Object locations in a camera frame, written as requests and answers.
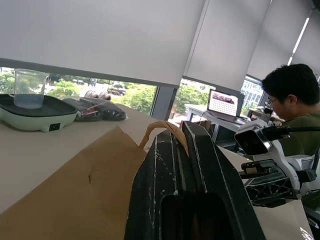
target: monitor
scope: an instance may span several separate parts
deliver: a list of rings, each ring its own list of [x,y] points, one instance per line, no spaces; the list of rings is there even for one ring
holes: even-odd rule
[[[238,97],[210,89],[207,109],[236,117]]]

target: paper bag handle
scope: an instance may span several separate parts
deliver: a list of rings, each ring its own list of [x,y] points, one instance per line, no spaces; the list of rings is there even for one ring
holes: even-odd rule
[[[176,125],[168,122],[168,121],[155,121],[154,123],[149,124],[149,126],[146,128],[144,137],[139,145],[140,148],[144,148],[149,140],[150,133],[153,131],[153,129],[156,128],[165,128],[168,129],[182,144],[183,148],[185,149],[186,154],[189,156],[189,150],[188,150],[188,144],[185,134],[182,132],[180,128],[178,128]]]

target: glass beaker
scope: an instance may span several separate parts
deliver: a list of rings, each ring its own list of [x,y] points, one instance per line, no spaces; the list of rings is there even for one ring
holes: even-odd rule
[[[45,98],[45,72],[15,69],[14,105],[24,109],[41,108]]]

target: white window shade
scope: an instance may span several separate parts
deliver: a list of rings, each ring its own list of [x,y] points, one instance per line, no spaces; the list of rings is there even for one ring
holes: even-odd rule
[[[248,74],[263,80],[288,64],[311,11],[308,0],[273,0],[254,51]]]
[[[320,76],[320,14],[314,11],[305,28],[299,47],[293,55],[293,64],[307,64]]]
[[[0,58],[179,85],[204,0],[4,0]]]
[[[210,0],[188,77],[240,90],[270,0]]]

